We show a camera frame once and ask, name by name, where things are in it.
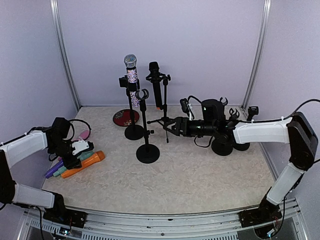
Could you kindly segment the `black purple mic stand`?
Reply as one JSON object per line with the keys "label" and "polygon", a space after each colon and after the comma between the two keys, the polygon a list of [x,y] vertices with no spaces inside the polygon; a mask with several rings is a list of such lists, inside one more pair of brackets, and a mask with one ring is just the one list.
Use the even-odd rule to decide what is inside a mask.
{"label": "black purple mic stand", "polygon": [[[249,106],[248,107],[248,117],[247,121],[251,121],[255,115],[259,114],[259,107],[258,106]],[[250,147],[250,143],[244,143],[244,144],[239,144],[237,143],[233,148],[238,150],[238,151],[246,151]]]}

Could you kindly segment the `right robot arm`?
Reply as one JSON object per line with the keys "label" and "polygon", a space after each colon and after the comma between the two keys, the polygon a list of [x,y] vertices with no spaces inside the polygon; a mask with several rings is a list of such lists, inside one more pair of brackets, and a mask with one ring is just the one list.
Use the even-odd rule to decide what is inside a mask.
{"label": "right robot arm", "polygon": [[207,99],[201,101],[202,120],[195,120],[188,98],[180,100],[182,111],[187,117],[169,118],[164,129],[176,136],[211,138],[214,153],[228,156],[233,150],[246,151],[251,143],[283,143],[290,146],[288,165],[274,185],[268,190],[257,209],[249,216],[266,222],[279,211],[279,204],[298,184],[304,173],[316,163],[318,137],[302,112],[295,110],[287,117],[258,120],[258,107],[249,110],[247,120],[239,119],[239,112],[229,110],[226,118],[227,101]]}

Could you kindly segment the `pink microphone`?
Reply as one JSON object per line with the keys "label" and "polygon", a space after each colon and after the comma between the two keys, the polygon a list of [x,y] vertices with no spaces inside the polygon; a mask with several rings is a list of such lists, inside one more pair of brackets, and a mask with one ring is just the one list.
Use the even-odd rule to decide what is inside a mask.
{"label": "pink microphone", "polygon": [[[80,133],[78,135],[78,137],[75,137],[73,139],[73,141],[78,141],[78,140],[84,140],[85,138],[87,138],[89,136],[89,130],[84,130],[82,133]],[[77,158],[80,160],[80,161],[83,161],[87,158],[89,158],[94,152],[92,150],[87,150],[87,151],[84,151],[82,152]]]}

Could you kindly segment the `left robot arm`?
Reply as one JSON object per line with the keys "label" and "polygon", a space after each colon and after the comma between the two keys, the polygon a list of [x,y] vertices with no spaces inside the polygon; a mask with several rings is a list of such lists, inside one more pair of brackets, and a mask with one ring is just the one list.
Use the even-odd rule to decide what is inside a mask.
{"label": "left robot arm", "polygon": [[11,173],[16,164],[46,150],[50,156],[60,157],[68,170],[82,167],[81,154],[92,151],[94,144],[86,138],[68,137],[74,131],[73,120],[56,117],[51,126],[36,126],[23,135],[0,145],[0,202],[24,207],[44,208],[63,223],[70,218],[61,194],[17,183]]}

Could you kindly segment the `purple microphone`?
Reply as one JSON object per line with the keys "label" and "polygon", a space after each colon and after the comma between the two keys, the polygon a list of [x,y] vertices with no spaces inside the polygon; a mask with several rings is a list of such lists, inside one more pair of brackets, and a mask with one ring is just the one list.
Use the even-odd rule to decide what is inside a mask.
{"label": "purple microphone", "polygon": [[59,170],[59,168],[63,167],[64,163],[62,160],[58,161],[54,166],[52,166],[45,174],[45,178],[48,179],[53,176],[53,174]]}

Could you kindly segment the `black tripod mic stand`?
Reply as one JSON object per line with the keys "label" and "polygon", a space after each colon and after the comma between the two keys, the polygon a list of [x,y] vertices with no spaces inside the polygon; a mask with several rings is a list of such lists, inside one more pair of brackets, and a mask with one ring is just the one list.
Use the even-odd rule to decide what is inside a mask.
{"label": "black tripod mic stand", "polygon": [[[147,124],[152,124],[152,123],[159,123],[163,129],[165,130],[166,133],[166,143],[169,143],[169,137],[168,137],[168,132],[166,131],[166,127],[165,127],[165,123],[167,121],[167,119],[170,119],[170,117],[167,116],[167,112],[168,112],[168,105],[167,105],[167,86],[169,84],[169,81],[171,81],[171,76],[168,74],[164,74],[164,73],[159,73],[160,79],[163,83],[164,86],[164,102],[162,102],[162,110],[163,111],[163,116],[161,118],[155,119],[155,120],[149,120],[147,121]],[[150,75],[148,75],[146,77],[147,81],[150,81]]]}

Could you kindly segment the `black microphone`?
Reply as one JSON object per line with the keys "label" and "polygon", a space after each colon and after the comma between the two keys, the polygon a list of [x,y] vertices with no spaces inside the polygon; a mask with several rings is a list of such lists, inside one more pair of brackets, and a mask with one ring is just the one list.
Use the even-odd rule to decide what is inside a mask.
{"label": "black microphone", "polygon": [[149,71],[150,71],[149,81],[152,83],[153,93],[155,98],[155,105],[157,108],[162,110],[163,104],[162,104],[162,94],[161,94],[161,86],[160,86],[161,78],[160,78],[159,69],[160,69],[159,65],[156,61],[149,63]]}

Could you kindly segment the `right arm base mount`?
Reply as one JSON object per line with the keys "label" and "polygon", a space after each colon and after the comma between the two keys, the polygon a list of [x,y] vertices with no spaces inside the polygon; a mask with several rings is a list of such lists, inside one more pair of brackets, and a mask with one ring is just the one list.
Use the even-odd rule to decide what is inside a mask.
{"label": "right arm base mount", "polygon": [[279,207],[258,207],[250,210],[243,210],[238,213],[238,216],[241,227],[246,228],[281,219],[282,213]]}

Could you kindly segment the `black pink mic stand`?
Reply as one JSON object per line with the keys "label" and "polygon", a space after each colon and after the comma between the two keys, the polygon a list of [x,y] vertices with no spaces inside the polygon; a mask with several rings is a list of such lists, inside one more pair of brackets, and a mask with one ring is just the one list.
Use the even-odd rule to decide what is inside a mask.
{"label": "black pink mic stand", "polygon": [[226,97],[220,97],[219,102],[221,105],[221,107],[220,107],[221,116],[222,116],[222,118],[226,118],[225,117],[225,106],[229,103],[229,101]]}

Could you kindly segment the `mint green microphone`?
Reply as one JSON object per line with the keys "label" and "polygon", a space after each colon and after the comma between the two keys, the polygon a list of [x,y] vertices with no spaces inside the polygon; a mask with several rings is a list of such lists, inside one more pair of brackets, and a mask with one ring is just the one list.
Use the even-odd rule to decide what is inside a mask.
{"label": "mint green microphone", "polygon": [[56,170],[53,173],[54,177],[58,177],[61,176],[62,178],[68,178],[82,170],[84,170],[86,167],[88,167],[89,165],[87,164],[87,162],[89,161],[89,159],[91,158],[91,156],[94,154],[93,151],[87,151],[87,152],[83,152],[79,158],[81,160],[81,167],[80,168],[73,168],[73,169],[67,169],[64,165],[59,167],[58,170]]}

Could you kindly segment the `black orange mic stand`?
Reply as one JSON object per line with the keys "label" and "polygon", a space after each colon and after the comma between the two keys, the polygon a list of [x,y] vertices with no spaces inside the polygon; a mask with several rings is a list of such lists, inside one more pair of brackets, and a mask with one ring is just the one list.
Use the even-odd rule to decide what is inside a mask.
{"label": "black orange mic stand", "polygon": [[139,108],[142,113],[144,144],[137,149],[136,157],[143,164],[152,164],[159,159],[160,150],[154,144],[149,143],[149,135],[155,133],[154,130],[147,129],[146,99],[149,97],[149,91],[145,88],[141,91],[143,92],[142,97],[140,96],[140,90],[135,93],[135,96],[139,100]]}

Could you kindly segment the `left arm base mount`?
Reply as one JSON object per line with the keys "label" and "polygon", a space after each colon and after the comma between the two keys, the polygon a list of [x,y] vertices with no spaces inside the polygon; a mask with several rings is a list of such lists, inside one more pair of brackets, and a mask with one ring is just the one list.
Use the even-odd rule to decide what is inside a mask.
{"label": "left arm base mount", "polygon": [[87,219],[87,213],[84,211],[67,209],[62,216],[57,216],[53,214],[52,211],[46,211],[43,214],[43,218],[54,223],[83,229]]}

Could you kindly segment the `black mint mic stand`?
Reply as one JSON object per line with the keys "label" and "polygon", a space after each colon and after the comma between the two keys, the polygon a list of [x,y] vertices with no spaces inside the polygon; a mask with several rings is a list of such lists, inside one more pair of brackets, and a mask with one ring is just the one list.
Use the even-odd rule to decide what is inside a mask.
{"label": "black mint mic stand", "polygon": [[238,123],[240,113],[237,109],[230,108],[229,115],[229,119],[223,118],[212,122],[214,140],[211,143],[211,149],[219,156],[228,156],[233,151],[233,130]]}

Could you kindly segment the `orange microphone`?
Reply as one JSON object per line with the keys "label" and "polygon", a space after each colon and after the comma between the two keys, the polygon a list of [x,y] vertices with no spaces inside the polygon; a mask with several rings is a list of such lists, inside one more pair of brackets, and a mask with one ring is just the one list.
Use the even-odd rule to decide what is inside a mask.
{"label": "orange microphone", "polygon": [[91,165],[93,165],[95,163],[98,163],[98,162],[101,162],[102,160],[105,159],[105,157],[106,157],[105,153],[102,150],[99,150],[99,151],[95,152],[92,156],[90,156],[87,159],[83,160],[81,162],[81,167],[80,168],[74,168],[74,169],[66,170],[65,172],[63,172],[61,174],[61,177],[63,179],[71,177],[74,174],[76,174],[76,173],[78,173],[78,172],[90,167]]}

